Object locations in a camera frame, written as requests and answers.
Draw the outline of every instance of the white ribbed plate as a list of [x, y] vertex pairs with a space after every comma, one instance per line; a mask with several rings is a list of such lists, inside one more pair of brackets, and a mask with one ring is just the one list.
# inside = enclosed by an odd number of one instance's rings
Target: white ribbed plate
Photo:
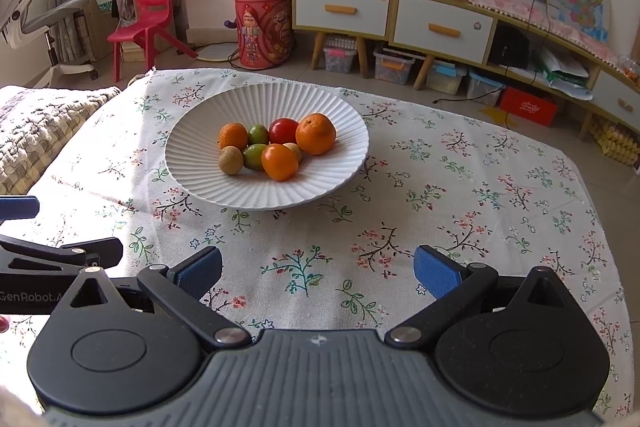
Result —
[[[224, 124], [268, 128], [277, 118], [300, 121], [313, 112], [334, 124], [335, 145], [321, 156], [305, 155], [289, 180], [276, 182], [247, 169], [227, 176], [218, 168], [218, 133]], [[242, 210], [273, 210], [316, 200], [344, 185], [368, 150], [367, 127], [347, 102], [308, 84], [269, 82], [223, 91], [193, 107], [174, 125], [164, 158], [174, 179], [198, 198]]]

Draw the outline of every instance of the cabinet leg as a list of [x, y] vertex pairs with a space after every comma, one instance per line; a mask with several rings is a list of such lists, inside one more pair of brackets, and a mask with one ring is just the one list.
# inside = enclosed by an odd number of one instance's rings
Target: cabinet leg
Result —
[[358, 61], [360, 63], [360, 76], [369, 78], [369, 64], [367, 63], [367, 44], [364, 37], [356, 37], [358, 47]]
[[580, 134], [578, 134], [578, 138], [580, 140], [584, 140], [585, 138], [587, 138], [587, 134], [589, 133], [589, 126], [591, 124], [591, 118], [593, 118], [593, 111], [587, 111], [587, 114], [584, 116], [584, 120], [582, 120]]
[[431, 66], [433, 66], [433, 61], [436, 59], [433, 55], [427, 55], [424, 57], [424, 62], [420, 71], [418, 72], [418, 76], [415, 77], [414, 89], [420, 91], [424, 87], [424, 83], [427, 81], [427, 75], [429, 74], [429, 70]]
[[318, 69], [318, 62], [320, 62], [320, 55], [322, 54], [322, 47], [324, 46], [324, 38], [326, 37], [326, 33], [318, 32], [316, 33], [316, 41], [314, 43], [314, 54], [311, 57], [311, 69]]

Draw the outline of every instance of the red bucket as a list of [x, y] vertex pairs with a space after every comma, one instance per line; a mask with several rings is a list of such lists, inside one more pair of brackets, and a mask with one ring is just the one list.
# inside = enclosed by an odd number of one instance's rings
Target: red bucket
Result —
[[292, 51], [291, 0], [235, 0], [240, 63], [248, 70], [279, 66]]

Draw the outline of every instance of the map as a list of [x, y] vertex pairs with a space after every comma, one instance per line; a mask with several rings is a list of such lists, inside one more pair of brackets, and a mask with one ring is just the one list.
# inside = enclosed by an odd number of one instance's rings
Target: map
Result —
[[607, 42], [611, 0], [546, 0], [549, 14], [600, 42]]

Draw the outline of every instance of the red box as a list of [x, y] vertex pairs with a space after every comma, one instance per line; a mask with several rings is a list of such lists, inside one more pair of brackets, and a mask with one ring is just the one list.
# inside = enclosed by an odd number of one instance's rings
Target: red box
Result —
[[558, 106], [514, 87], [507, 87], [500, 99], [500, 109], [549, 127]]

